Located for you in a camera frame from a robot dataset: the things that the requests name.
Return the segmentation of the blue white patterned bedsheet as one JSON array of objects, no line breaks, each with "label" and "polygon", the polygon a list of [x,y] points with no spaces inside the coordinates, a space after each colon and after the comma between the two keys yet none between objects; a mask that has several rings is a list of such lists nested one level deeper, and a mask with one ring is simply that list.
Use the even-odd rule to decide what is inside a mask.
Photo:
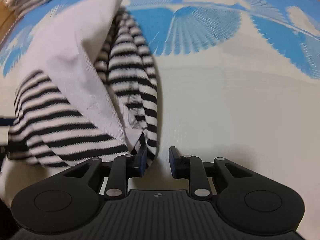
[{"label": "blue white patterned bedsheet", "polygon": [[[13,112],[20,58],[34,34],[79,0],[25,15],[1,51],[1,114]],[[186,187],[168,148],[223,156],[319,207],[319,1],[123,0],[157,64],[159,154],[135,189]]]}]

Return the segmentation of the black white striped garment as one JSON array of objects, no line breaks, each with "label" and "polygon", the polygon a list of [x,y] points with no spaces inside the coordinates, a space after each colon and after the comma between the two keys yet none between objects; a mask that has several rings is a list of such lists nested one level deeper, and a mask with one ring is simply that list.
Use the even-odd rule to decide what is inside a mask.
[{"label": "black white striped garment", "polygon": [[49,167],[157,152],[157,76],[122,0],[83,0],[34,35],[4,153]]}]

